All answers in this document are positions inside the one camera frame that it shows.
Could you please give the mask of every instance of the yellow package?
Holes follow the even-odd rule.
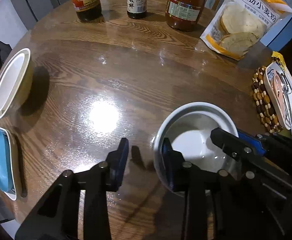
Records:
[[[282,0],[224,0],[200,38],[212,50],[240,60],[289,13],[292,9]]]

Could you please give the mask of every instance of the wood grain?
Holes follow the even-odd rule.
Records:
[[[0,192],[17,221],[62,171],[91,168],[127,137],[134,151],[123,184],[107,194],[113,239],[179,239],[183,199],[161,185],[152,164],[161,123],[183,104],[206,101],[238,128],[264,131],[249,95],[251,69],[199,39],[213,13],[204,9],[195,31],[180,32],[166,24],[166,1],[148,0],[148,16],[136,20],[126,0],[101,0],[103,16],[90,23],[69,1],[13,49],[8,60],[28,47],[36,65],[30,97],[0,120],[19,144],[24,197],[13,202]]]

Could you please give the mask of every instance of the screw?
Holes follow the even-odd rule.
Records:
[[[228,172],[225,171],[225,170],[220,170],[220,171],[218,172],[218,174],[219,174],[220,176],[222,176],[222,177],[227,177],[227,176],[228,176]]]
[[[255,173],[253,173],[252,171],[247,171],[246,172],[246,177],[248,179],[253,179],[255,177]]]
[[[192,164],[190,162],[183,162],[182,165],[183,165],[184,168],[187,168],[188,169],[188,168],[191,167]]]
[[[103,169],[103,168],[106,168],[108,166],[108,163],[107,162],[100,162],[98,164],[98,166]]]
[[[248,147],[245,147],[245,148],[244,148],[244,151],[245,151],[246,153],[251,153],[251,152],[252,152],[252,149],[251,149],[251,148],[248,148]]]
[[[64,177],[69,177],[71,174],[73,174],[73,171],[72,171],[72,170],[65,170],[65,171],[63,172],[63,176],[64,176]]]

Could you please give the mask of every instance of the table surface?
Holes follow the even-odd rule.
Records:
[[[205,8],[198,28],[185,33],[166,24],[166,1],[148,0],[148,16],[135,20],[126,0],[101,0],[103,17],[90,23],[78,20],[69,1],[12,50],[9,58],[28,47],[36,65],[30,97],[0,120],[22,154],[24,198],[13,202],[0,192],[17,221],[62,171],[91,168],[126,137],[134,147],[123,184],[107,193],[113,239],[180,239],[183,200],[161,185],[152,163],[164,119],[183,104],[206,101],[238,128],[264,131],[249,95],[252,70],[199,39],[213,12]],[[79,226],[82,237],[82,219]]]

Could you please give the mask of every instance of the blue dish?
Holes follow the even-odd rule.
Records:
[[[0,190],[8,192],[13,188],[10,150],[7,134],[0,130]]]

